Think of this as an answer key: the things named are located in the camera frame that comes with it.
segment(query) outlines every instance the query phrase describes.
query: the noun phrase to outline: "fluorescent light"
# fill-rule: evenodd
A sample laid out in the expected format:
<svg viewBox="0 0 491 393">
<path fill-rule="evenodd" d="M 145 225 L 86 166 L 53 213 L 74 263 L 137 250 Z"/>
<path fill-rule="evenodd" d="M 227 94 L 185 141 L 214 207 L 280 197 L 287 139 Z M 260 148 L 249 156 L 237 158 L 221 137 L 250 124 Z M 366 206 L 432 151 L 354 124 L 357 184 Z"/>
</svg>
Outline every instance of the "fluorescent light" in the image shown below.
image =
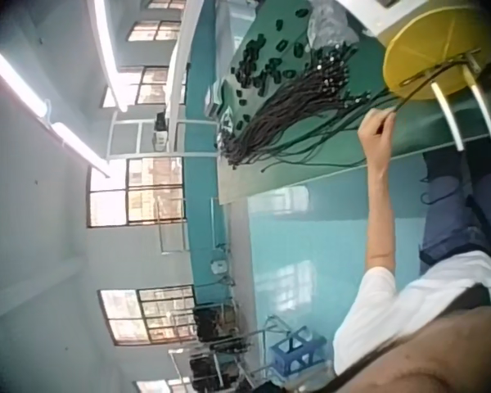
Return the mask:
<svg viewBox="0 0 491 393">
<path fill-rule="evenodd" d="M 47 104 L 36 95 L 1 54 L 0 76 L 36 116 L 43 118 L 47 114 Z"/>
<path fill-rule="evenodd" d="M 100 158 L 88 145 L 80 140 L 65 124 L 55 123 L 51 125 L 53 131 L 73 150 L 85 158 L 92 166 L 110 177 L 110 167 L 106 160 Z"/>
<path fill-rule="evenodd" d="M 97 32 L 98 40 L 100 41 L 101 55 L 104 60 L 104 70 L 107 74 L 107 82 L 111 87 L 113 92 L 113 97 L 115 98 L 118 108 L 125 112 L 128 106 L 124 103 L 122 99 L 122 83 L 120 82 L 120 77 L 118 70 L 116 69 L 115 54 L 113 53 L 113 45 L 111 43 L 111 38 L 109 35 L 109 28 L 107 25 L 107 12 L 106 12 L 106 2 L 105 0 L 93 0 L 95 7 L 95 16 L 97 20 Z"/>
</svg>

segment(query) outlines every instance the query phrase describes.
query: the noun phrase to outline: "floor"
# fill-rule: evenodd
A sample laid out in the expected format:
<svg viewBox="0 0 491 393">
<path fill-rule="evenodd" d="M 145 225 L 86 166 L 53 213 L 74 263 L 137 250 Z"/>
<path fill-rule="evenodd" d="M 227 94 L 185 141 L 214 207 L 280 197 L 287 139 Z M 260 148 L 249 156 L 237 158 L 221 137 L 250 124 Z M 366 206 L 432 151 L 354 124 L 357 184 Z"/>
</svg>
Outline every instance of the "floor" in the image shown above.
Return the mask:
<svg viewBox="0 0 491 393">
<path fill-rule="evenodd" d="M 400 287 L 418 275 L 424 176 L 421 156 L 391 165 Z M 363 275 L 366 170 L 253 196 L 248 211 L 257 326 L 275 314 L 332 341 Z"/>
</svg>

